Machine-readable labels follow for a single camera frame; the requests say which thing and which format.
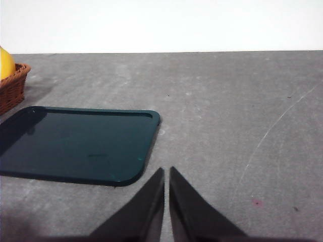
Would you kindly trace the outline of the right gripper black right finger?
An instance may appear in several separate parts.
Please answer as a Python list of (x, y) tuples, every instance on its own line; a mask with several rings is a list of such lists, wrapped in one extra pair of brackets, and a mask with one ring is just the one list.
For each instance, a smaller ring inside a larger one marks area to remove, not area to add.
[(213, 208), (175, 167), (169, 182), (175, 241), (255, 241)]

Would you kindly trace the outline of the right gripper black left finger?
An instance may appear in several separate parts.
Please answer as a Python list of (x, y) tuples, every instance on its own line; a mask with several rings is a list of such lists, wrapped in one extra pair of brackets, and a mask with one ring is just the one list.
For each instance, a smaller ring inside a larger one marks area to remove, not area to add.
[(159, 168), (134, 197), (96, 228), (88, 241), (160, 241), (165, 171)]

